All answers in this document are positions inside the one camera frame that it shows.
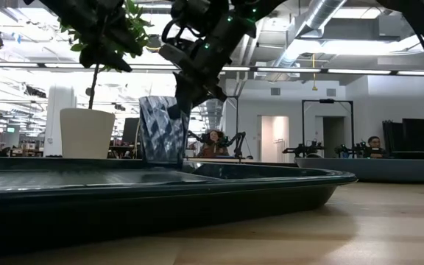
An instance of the desk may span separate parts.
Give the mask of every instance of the desk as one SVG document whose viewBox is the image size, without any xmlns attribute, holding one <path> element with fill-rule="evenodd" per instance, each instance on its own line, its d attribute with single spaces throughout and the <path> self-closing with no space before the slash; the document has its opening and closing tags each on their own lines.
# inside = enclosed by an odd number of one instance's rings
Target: desk
<svg viewBox="0 0 424 265">
<path fill-rule="evenodd" d="M 424 265 L 424 185 L 356 183 L 316 211 L 1 259 L 0 264 Z"/>
</svg>

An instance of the wall vent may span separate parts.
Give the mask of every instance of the wall vent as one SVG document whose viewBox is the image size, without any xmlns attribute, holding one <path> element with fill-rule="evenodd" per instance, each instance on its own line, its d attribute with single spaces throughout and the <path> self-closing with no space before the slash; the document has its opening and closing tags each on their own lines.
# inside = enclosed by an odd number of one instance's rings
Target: wall vent
<svg viewBox="0 0 424 265">
<path fill-rule="evenodd" d="M 271 96 L 280 96 L 280 88 L 271 88 Z"/>
<path fill-rule="evenodd" d="M 336 96 L 336 88 L 327 88 L 327 96 Z"/>
</svg>

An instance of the plastic tray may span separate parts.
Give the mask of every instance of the plastic tray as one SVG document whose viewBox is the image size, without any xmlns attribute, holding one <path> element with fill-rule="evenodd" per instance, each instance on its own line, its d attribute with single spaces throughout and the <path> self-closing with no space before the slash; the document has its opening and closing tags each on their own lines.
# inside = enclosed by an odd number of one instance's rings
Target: plastic tray
<svg viewBox="0 0 424 265">
<path fill-rule="evenodd" d="M 382 183 L 424 183 L 424 160 L 296 158 L 303 168 L 342 170 L 360 181 Z"/>
<path fill-rule="evenodd" d="M 0 256 L 311 210 L 355 181 L 271 166 L 0 158 Z"/>
</svg>

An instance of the doorway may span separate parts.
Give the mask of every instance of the doorway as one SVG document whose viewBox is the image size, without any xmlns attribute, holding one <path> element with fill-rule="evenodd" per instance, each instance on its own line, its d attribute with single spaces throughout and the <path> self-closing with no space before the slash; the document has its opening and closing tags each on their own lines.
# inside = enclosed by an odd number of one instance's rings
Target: doorway
<svg viewBox="0 0 424 265">
<path fill-rule="evenodd" d="M 289 144 L 289 117 L 259 116 L 259 160 L 266 163 L 288 163 L 289 155 L 282 151 Z"/>
<path fill-rule="evenodd" d="M 345 144 L 345 118 L 323 117 L 323 146 L 325 158 L 337 158 L 335 148 Z"/>
</svg>

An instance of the person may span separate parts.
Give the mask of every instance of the person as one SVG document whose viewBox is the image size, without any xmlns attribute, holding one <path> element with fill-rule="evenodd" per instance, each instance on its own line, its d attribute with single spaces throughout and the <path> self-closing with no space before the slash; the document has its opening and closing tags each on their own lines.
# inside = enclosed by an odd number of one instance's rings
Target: person
<svg viewBox="0 0 424 265">
<path fill-rule="evenodd" d="M 209 132 L 210 143 L 203 144 L 198 158 L 216 158 L 217 156 L 229 156 L 227 147 L 219 146 L 219 140 L 223 137 L 223 132 L 213 130 Z"/>
<path fill-rule="evenodd" d="M 378 136 L 371 136 L 367 140 L 369 147 L 364 151 L 365 158 L 382 158 L 386 152 L 381 148 L 381 139 Z"/>
</svg>

